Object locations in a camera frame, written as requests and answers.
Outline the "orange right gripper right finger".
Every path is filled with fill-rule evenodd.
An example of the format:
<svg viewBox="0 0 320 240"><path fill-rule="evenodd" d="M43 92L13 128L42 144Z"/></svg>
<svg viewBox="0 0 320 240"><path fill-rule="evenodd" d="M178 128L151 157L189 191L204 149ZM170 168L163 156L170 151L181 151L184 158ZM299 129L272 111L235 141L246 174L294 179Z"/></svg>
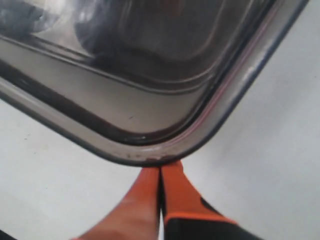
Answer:
<svg viewBox="0 0 320 240"><path fill-rule="evenodd" d="M161 167L165 240L259 240L215 210L186 177L180 161Z"/></svg>

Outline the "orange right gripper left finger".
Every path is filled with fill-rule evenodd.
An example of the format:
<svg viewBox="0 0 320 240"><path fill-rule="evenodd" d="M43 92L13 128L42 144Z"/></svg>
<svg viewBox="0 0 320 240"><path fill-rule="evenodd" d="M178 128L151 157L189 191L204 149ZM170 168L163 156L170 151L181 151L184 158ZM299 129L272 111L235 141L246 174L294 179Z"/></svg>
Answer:
<svg viewBox="0 0 320 240"><path fill-rule="evenodd" d="M79 240L157 240L160 170L143 168L119 204Z"/></svg>

